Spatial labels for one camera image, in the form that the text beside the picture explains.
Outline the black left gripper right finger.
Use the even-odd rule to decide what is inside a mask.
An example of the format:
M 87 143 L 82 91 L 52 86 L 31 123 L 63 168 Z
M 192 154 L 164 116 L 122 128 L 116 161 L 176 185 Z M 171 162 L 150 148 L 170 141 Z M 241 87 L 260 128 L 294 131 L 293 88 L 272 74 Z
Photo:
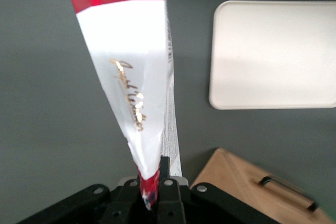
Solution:
M 180 190 L 186 185 L 186 178 L 170 176 L 170 158 L 161 156 L 156 223 L 186 223 Z

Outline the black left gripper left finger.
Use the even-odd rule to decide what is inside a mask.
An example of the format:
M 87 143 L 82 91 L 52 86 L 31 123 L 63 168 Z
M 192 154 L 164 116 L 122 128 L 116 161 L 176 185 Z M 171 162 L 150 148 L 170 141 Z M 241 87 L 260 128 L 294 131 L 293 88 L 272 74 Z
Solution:
M 147 223 L 147 213 L 140 195 L 140 180 L 129 179 L 110 193 L 103 223 Z

